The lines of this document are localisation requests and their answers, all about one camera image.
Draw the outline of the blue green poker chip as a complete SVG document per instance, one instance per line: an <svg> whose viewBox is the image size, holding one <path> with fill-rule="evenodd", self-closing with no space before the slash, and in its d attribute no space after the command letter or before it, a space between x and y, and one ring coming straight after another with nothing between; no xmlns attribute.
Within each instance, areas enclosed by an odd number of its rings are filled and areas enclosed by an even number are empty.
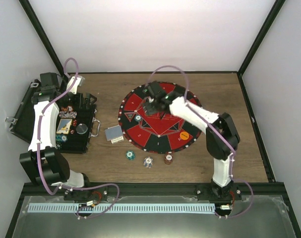
<svg viewBox="0 0 301 238"><path fill-rule="evenodd" d="M141 116L140 116L140 115L136 115L136 116L135 116L135 120L136 120L136 121L141 121Z"/></svg>

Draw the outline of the white blue chip stack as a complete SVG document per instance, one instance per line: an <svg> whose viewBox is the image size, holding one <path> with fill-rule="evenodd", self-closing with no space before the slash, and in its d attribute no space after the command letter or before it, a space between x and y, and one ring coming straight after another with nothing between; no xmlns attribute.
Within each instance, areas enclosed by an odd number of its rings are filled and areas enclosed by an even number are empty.
<svg viewBox="0 0 301 238"><path fill-rule="evenodd" d="M146 168L151 168L153 166L153 159L151 157L146 157L143 161L143 165Z"/></svg>

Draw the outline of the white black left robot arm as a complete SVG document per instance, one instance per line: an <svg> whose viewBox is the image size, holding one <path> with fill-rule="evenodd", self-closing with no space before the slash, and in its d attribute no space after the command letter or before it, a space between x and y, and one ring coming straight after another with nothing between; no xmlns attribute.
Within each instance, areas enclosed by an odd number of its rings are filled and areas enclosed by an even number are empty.
<svg viewBox="0 0 301 238"><path fill-rule="evenodd" d="M93 127L96 98L78 92L83 76L73 76L65 93L59 92L55 73L41 74L42 86L31 97L33 134L27 152L19 161L34 185L43 185L49 194L56 189L75 189L81 200L93 194L88 177L70 168L65 153L84 154Z"/></svg>

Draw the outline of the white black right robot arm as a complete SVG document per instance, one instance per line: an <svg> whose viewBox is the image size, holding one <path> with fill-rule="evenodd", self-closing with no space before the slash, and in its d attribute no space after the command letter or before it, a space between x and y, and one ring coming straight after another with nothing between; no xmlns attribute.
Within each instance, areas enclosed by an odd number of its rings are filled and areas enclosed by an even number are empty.
<svg viewBox="0 0 301 238"><path fill-rule="evenodd" d="M144 111L147 115L170 113L201 130L206 136L206 149L214 160L211 180L212 195L219 200L229 195L233 184L233 163L240 136L228 113L218 114L192 103L184 94L167 93L157 81L145 84Z"/></svg>

